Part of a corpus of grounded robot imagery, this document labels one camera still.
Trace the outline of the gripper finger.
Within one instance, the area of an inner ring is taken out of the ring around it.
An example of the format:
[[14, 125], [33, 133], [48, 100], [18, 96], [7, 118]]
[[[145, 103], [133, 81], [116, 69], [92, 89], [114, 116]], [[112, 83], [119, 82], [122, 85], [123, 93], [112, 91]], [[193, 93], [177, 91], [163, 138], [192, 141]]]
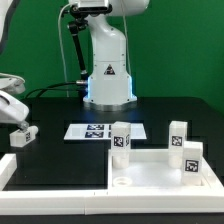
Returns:
[[21, 131], [26, 131], [29, 127], [29, 123], [26, 121], [23, 121], [20, 125], [19, 125], [19, 129]]

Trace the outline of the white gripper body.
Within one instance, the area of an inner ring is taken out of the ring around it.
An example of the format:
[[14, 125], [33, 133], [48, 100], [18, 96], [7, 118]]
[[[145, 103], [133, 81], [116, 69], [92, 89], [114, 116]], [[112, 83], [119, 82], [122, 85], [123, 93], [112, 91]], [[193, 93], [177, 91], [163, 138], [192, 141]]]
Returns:
[[25, 91], [25, 80], [16, 75], [0, 73], [0, 123], [22, 124], [28, 107], [14, 97]]

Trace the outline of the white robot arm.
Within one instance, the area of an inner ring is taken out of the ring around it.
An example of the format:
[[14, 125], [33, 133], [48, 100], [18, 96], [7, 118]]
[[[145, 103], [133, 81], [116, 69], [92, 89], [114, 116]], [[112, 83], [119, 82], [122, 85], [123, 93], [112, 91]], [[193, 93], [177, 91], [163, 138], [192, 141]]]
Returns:
[[86, 81], [85, 106], [120, 109], [136, 100], [126, 70], [126, 37], [110, 26], [106, 18], [140, 14], [147, 9], [149, 1], [68, 0], [67, 7], [76, 26], [87, 26], [92, 38], [94, 68]]

